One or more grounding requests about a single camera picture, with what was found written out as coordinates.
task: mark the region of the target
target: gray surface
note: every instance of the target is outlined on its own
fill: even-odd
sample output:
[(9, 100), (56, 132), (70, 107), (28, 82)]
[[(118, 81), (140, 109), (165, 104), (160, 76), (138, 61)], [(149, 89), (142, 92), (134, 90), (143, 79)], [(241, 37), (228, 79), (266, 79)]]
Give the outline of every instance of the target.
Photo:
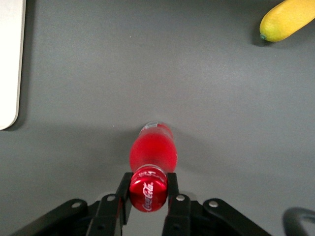
[[(0, 132), (0, 235), (129, 171), (143, 124), (174, 130), (180, 189), (269, 233), (315, 209), (315, 22), (259, 40), (279, 1), (28, 1), (21, 105)], [(167, 209), (124, 235), (160, 235)]]

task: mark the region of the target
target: yellow lemon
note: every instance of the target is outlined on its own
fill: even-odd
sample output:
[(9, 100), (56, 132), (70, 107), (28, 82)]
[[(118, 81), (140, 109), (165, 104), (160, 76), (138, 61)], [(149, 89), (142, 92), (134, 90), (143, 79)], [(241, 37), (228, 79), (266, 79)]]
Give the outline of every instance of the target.
[(281, 41), (315, 18), (315, 0), (285, 0), (272, 8), (260, 23), (260, 37)]

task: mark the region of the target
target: red bottle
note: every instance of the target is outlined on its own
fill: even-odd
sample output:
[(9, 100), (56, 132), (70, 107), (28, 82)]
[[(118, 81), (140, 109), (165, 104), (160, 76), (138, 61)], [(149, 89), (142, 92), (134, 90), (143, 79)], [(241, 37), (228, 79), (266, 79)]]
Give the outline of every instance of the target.
[(131, 203), (144, 212), (160, 209), (167, 198), (166, 173), (177, 164), (173, 134), (166, 124), (149, 122), (141, 130), (130, 150), (133, 171), (129, 187)]

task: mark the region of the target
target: black cable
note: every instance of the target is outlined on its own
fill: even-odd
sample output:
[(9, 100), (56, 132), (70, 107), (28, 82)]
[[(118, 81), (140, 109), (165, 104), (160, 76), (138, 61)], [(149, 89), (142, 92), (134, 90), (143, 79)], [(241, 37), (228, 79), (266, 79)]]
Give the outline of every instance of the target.
[(315, 224), (315, 211), (294, 207), (283, 215), (283, 227), (287, 236), (309, 236), (302, 225), (302, 221)]

